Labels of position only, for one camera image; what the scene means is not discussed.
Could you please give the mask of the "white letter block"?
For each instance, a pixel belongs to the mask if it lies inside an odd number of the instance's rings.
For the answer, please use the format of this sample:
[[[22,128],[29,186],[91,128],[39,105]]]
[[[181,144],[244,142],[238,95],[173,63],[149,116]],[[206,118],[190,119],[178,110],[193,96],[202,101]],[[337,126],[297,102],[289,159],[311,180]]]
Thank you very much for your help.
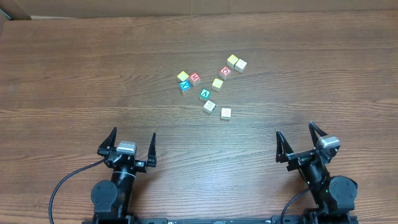
[[[231,119],[231,108],[222,108],[220,118],[224,119],[224,120],[230,120]]]

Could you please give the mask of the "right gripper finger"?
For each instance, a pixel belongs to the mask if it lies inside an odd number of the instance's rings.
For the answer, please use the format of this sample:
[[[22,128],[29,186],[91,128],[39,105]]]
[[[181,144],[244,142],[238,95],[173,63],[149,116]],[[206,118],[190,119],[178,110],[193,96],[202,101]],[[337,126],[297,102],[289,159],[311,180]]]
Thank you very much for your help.
[[[327,133],[321,130],[313,121],[308,124],[308,127],[310,130],[313,145],[316,146],[319,137],[324,137],[327,135]]]
[[[294,151],[281,131],[276,132],[277,149],[276,162],[288,162],[294,156]]]

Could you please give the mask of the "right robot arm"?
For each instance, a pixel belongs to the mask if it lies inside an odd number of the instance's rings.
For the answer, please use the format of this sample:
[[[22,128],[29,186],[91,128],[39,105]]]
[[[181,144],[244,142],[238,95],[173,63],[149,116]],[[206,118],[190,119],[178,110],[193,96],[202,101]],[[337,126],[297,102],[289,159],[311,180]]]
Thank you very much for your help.
[[[349,213],[354,210],[358,184],[349,177],[331,176],[326,165],[340,149],[340,140],[321,130],[315,123],[308,124],[313,148],[294,153],[281,131],[276,132],[276,162],[287,163],[287,170],[297,170],[307,188],[294,196],[279,216],[272,217],[274,223],[318,223],[358,224],[358,218]],[[306,208],[302,215],[285,216],[288,207],[307,192],[312,194],[315,208]]]

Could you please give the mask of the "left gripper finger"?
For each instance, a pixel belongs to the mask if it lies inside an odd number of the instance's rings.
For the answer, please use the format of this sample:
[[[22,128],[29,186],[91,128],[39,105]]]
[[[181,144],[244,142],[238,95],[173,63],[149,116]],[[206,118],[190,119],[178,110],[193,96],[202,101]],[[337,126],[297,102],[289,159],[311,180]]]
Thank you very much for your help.
[[[153,133],[152,139],[150,142],[148,154],[147,154],[147,167],[156,167],[157,165],[157,157],[155,151],[155,140],[156,140],[156,133]]]
[[[114,127],[109,136],[99,145],[98,152],[109,152],[115,150],[117,127]]]

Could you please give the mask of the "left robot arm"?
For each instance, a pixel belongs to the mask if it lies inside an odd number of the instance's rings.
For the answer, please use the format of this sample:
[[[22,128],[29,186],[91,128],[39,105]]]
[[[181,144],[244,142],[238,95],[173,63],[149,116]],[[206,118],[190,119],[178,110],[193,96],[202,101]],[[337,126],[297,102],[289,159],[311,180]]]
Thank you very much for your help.
[[[94,205],[93,223],[130,223],[141,221],[135,213],[129,212],[132,189],[137,173],[146,173],[148,168],[157,165],[155,137],[152,135],[147,159],[136,159],[137,144],[121,141],[115,145],[117,129],[98,147],[97,154],[102,156],[103,163],[113,170],[109,180],[98,182],[91,191]]]

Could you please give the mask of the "green A block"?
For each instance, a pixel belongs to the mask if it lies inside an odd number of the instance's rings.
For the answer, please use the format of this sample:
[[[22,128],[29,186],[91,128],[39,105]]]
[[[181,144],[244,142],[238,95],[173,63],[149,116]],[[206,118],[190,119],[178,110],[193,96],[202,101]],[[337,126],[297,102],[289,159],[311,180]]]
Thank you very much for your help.
[[[207,100],[209,100],[210,95],[211,95],[211,91],[202,89],[202,91],[200,92],[200,99],[202,101],[207,101]]]

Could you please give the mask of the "white patterned block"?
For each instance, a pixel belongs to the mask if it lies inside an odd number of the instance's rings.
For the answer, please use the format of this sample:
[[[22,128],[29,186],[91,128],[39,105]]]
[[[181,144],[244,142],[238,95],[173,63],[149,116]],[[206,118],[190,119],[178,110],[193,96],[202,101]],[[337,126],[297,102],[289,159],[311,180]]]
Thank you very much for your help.
[[[216,109],[216,104],[210,100],[207,100],[203,105],[203,110],[208,114],[212,114]]]

